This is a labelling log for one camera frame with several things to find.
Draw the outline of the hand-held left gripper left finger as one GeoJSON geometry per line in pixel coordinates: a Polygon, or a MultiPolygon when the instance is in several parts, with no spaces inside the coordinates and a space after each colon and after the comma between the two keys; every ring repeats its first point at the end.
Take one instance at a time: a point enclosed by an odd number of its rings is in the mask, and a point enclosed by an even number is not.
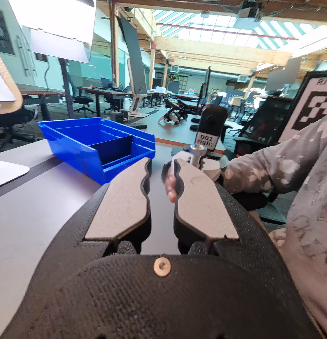
{"type": "Polygon", "coordinates": [[[152,160],[142,158],[109,184],[84,236],[85,244],[117,248],[129,241],[142,249],[152,230],[150,176],[152,160]]]}

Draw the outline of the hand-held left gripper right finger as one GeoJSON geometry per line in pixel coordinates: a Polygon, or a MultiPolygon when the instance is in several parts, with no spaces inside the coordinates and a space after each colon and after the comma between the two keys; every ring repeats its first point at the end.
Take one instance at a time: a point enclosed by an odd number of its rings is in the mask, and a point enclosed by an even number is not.
{"type": "Polygon", "coordinates": [[[174,234],[185,247],[196,241],[209,248],[239,235],[213,180],[182,158],[174,160],[176,192],[174,234]]]}

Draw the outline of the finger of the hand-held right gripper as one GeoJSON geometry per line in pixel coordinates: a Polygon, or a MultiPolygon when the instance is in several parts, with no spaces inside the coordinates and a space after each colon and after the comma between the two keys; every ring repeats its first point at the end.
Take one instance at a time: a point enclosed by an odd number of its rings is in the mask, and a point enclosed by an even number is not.
{"type": "Polygon", "coordinates": [[[207,175],[213,182],[218,180],[221,173],[221,163],[219,160],[204,158],[203,173],[207,175]]]}
{"type": "Polygon", "coordinates": [[[171,160],[171,171],[174,175],[174,178],[176,179],[176,173],[178,167],[176,166],[176,161],[179,163],[179,159],[182,159],[184,162],[189,163],[191,159],[191,155],[174,155],[171,160]]]}

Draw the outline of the silver hex nut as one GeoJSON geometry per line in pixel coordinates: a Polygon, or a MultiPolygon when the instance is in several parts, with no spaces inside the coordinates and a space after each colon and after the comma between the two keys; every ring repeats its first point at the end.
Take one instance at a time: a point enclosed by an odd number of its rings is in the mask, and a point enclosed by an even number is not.
{"type": "Polygon", "coordinates": [[[194,143],[189,146],[192,155],[203,157],[207,154],[208,148],[202,144],[194,143]]]}

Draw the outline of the grey table orange edge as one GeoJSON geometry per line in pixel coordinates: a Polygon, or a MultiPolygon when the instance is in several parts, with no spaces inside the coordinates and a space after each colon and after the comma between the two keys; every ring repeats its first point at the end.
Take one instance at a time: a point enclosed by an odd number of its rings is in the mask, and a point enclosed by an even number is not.
{"type": "Polygon", "coordinates": [[[199,116],[189,114],[187,120],[180,121],[179,125],[165,120],[158,120],[167,112],[167,109],[142,108],[140,117],[129,117],[127,124],[140,123],[147,125],[144,131],[155,136],[157,142],[183,146],[195,141],[196,132],[190,130],[192,118],[199,116]]]}

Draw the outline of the black mesh chair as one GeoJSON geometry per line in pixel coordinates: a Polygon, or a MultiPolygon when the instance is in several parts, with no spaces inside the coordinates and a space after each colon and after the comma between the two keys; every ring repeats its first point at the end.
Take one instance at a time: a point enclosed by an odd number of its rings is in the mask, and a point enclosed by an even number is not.
{"type": "Polygon", "coordinates": [[[290,118],[293,99],[268,96],[255,115],[234,138],[236,158],[277,145],[290,118]]]}

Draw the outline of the black bin divider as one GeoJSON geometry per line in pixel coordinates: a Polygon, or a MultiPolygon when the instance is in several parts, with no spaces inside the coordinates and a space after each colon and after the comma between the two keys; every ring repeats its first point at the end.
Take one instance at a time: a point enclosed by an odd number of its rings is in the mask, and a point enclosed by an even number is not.
{"type": "Polygon", "coordinates": [[[115,161],[124,161],[132,155],[133,136],[126,136],[90,145],[98,151],[99,159],[103,166],[115,161]]]}

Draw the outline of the wooden panel stand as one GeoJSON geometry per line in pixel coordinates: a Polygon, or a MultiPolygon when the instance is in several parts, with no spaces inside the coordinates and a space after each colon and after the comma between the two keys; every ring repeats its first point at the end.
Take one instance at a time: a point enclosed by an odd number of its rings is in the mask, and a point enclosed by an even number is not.
{"type": "Polygon", "coordinates": [[[148,113],[141,113],[139,112],[142,100],[148,96],[148,94],[136,94],[135,86],[134,86],[134,80],[132,76],[132,68],[131,68],[131,61],[130,58],[127,59],[127,67],[129,72],[129,78],[130,78],[130,87],[132,92],[132,103],[128,112],[129,117],[135,117],[135,118],[145,118],[149,116],[148,113]]]}

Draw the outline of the blue plastic bin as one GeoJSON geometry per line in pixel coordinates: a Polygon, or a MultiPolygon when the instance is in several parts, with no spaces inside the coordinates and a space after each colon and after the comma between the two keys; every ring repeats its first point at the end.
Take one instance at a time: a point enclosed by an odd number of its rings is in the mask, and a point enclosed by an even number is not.
{"type": "Polygon", "coordinates": [[[38,126],[56,157],[101,185],[110,183],[140,159],[155,157],[153,134],[108,119],[93,117],[39,121],[38,126]],[[133,136],[130,158],[103,166],[98,151],[90,145],[126,136],[133,136]]]}

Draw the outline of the small black box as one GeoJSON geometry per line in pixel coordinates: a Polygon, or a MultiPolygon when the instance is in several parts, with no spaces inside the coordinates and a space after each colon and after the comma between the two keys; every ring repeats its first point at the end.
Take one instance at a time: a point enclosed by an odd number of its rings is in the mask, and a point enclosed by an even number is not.
{"type": "Polygon", "coordinates": [[[124,124],[128,121],[128,111],[121,110],[119,112],[110,112],[109,117],[111,121],[124,124]]]}

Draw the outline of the black white marker board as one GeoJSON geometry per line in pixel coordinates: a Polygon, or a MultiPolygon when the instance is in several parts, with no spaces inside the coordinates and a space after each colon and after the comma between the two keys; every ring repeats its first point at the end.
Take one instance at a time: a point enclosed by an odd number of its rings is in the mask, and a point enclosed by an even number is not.
{"type": "Polygon", "coordinates": [[[283,130],[282,143],[298,131],[327,115],[327,70],[308,72],[292,100],[283,130]]]}

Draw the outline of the black leaning panel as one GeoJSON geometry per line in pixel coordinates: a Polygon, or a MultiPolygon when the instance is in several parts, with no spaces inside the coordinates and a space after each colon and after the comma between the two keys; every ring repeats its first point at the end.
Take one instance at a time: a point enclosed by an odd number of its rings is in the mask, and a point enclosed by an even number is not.
{"type": "Polygon", "coordinates": [[[136,29],[123,15],[118,18],[118,23],[128,49],[135,94],[146,95],[146,80],[136,29]]]}

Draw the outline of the person in patterned grey hoodie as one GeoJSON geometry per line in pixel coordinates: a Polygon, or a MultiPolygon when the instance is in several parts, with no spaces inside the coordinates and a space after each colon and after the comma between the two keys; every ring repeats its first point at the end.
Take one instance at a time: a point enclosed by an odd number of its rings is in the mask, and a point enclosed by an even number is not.
{"type": "Polygon", "coordinates": [[[327,147],[289,210],[279,251],[310,316],[327,337],[327,147]]]}

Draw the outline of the white foam board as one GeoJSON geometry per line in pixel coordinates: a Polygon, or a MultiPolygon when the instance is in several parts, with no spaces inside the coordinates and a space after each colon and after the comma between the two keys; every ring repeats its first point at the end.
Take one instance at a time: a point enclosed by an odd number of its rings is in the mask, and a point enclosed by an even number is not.
{"type": "Polygon", "coordinates": [[[89,63],[95,0],[9,0],[9,4],[32,52],[89,63]]]}

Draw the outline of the dark wall poster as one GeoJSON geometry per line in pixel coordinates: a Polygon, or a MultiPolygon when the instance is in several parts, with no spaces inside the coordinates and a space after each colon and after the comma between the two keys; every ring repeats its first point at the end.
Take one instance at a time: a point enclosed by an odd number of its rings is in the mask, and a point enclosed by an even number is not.
{"type": "Polygon", "coordinates": [[[0,53],[15,55],[3,12],[0,10],[0,53]]]}

